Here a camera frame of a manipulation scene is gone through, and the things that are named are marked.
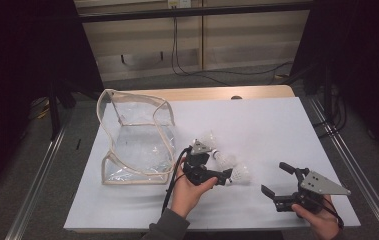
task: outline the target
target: clear plastic bag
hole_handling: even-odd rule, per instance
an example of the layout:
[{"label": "clear plastic bag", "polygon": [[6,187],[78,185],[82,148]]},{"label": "clear plastic bag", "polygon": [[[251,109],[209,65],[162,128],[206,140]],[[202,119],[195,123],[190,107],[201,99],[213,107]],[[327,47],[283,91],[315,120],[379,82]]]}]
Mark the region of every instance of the clear plastic bag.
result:
[{"label": "clear plastic bag", "polygon": [[109,138],[103,184],[164,184],[174,164],[174,116],[162,98],[106,89],[97,115]]}]

